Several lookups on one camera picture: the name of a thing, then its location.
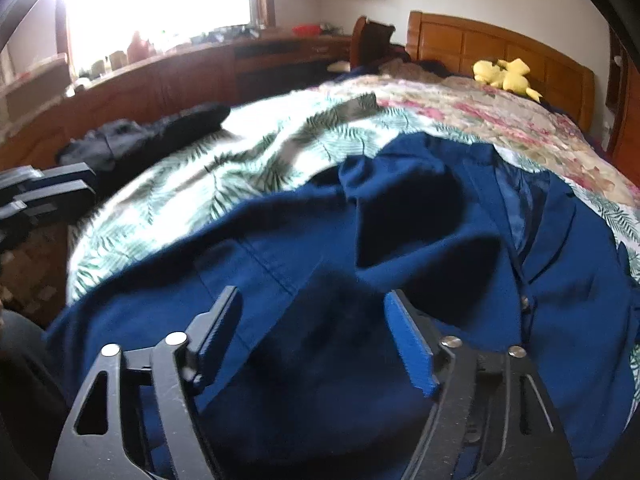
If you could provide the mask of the black folded garment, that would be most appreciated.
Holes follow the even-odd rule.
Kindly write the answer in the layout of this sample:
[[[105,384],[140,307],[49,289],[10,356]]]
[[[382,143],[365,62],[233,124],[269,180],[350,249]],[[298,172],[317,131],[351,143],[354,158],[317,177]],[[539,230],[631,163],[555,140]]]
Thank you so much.
[[[140,174],[218,131],[230,112],[228,105],[206,102],[148,124],[117,119],[68,142],[55,155],[55,161],[60,166],[83,162],[98,176]]]

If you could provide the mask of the yellow plush toy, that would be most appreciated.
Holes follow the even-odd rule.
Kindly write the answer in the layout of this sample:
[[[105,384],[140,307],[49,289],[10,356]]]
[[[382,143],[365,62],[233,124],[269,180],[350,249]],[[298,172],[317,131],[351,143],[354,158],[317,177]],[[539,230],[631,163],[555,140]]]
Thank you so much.
[[[476,81],[518,96],[525,96],[539,103],[542,95],[530,86],[527,79],[529,73],[529,66],[520,58],[512,62],[498,60],[495,63],[480,60],[473,65]]]

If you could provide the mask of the red bowl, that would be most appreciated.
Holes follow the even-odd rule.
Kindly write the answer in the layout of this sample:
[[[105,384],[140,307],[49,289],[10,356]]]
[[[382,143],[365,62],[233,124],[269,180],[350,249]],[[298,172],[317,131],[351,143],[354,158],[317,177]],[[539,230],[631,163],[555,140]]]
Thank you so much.
[[[319,24],[300,24],[292,28],[292,33],[299,38],[314,38],[322,34]]]

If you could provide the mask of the wooden chair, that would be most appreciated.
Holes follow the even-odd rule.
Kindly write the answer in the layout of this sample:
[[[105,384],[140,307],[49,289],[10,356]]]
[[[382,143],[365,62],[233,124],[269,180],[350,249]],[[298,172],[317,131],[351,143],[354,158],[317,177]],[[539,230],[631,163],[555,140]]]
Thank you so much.
[[[390,54],[390,40],[396,27],[371,21],[360,16],[352,31],[349,47],[349,65],[352,70],[369,65]]]

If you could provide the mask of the wooden louvered wardrobe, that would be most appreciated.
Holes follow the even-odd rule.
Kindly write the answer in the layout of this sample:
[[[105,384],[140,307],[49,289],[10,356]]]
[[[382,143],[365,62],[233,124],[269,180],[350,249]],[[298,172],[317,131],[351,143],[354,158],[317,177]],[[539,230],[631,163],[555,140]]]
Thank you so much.
[[[608,156],[622,174],[635,185],[639,185],[639,71],[612,28],[610,28],[610,74],[605,105],[614,114],[614,124],[606,149]]]

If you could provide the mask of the navy blue suit jacket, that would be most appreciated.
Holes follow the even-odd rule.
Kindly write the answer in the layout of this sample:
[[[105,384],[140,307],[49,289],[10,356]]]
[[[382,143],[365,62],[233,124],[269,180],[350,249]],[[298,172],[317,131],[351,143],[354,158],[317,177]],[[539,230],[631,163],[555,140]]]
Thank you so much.
[[[111,276],[47,331],[64,392],[106,344],[156,344],[228,286],[241,310],[196,402],[228,479],[404,473],[440,388],[395,290],[469,348],[526,351],[579,478],[626,428],[639,339],[626,248],[555,174],[489,144],[401,133]]]

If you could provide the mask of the wooden bed headboard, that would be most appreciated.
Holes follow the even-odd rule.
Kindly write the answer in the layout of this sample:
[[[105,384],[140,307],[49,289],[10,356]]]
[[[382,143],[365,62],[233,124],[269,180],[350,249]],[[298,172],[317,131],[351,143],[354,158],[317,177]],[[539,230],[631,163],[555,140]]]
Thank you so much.
[[[594,73],[540,41],[484,22],[412,11],[406,50],[414,62],[438,61],[454,73],[471,76],[479,60],[525,62],[532,87],[553,106],[564,110],[582,131],[594,115]]]

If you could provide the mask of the leaf and floral bedspread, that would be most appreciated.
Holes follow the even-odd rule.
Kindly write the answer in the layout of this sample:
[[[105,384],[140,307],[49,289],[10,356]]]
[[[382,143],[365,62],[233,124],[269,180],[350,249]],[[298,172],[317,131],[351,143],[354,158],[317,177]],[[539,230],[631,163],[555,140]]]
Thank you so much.
[[[550,170],[639,261],[639,191],[566,115],[468,78],[437,84],[360,76],[235,108],[90,212],[72,232],[65,298],[258,195],[292,190],[349,155],[375,155],[401,133],[489,143],[510,164]]]

